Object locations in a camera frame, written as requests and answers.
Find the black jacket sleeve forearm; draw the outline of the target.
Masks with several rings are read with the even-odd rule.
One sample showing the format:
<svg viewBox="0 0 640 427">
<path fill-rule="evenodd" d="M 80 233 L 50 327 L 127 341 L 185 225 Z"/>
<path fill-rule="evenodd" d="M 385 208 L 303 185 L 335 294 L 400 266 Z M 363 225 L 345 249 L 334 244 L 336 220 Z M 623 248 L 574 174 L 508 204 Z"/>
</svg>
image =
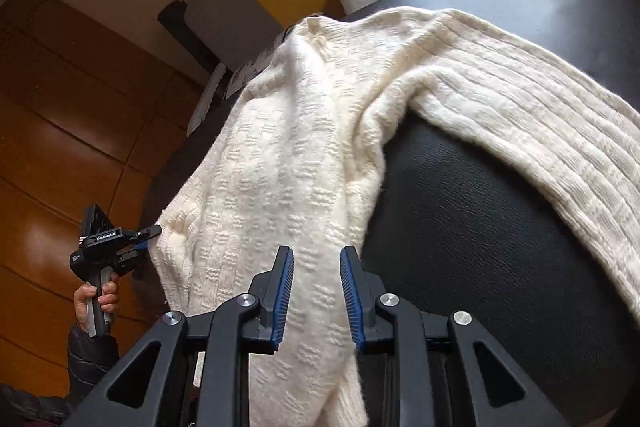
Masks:
<svg viewBox="0 0 640 427">
<path fill-rule="evenodd" d="M 79 403 L 119 360 L 112 335 L 90 337 L 74 325 L 67 339 L 67 370 L 70 389 L 64 398 L 38 397 L 1 385 L 2 426 L 61 426 Z"/>
</svg>

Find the person's left hand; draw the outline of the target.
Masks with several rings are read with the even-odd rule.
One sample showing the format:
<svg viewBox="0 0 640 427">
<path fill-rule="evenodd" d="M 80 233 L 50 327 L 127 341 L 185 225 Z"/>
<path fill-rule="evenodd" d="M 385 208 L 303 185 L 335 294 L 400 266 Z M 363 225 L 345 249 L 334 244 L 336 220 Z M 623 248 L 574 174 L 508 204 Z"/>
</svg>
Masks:
<svg viewBox="0 0 640 427">
<path fill-rule="evenodd" d="M 116 317 L 119 310 L 119 276 L 116 273 L 111 275 L 110 280 L 102 286 L 101 295 L 98 295 L 98 288 L 89 283 L 80 285 L 73 295 L 74 310 L 78 326 L 85 332 L 89 332 L 89 314 L 87 303 L 99 303 L 104 313 Z"/>
</svg>

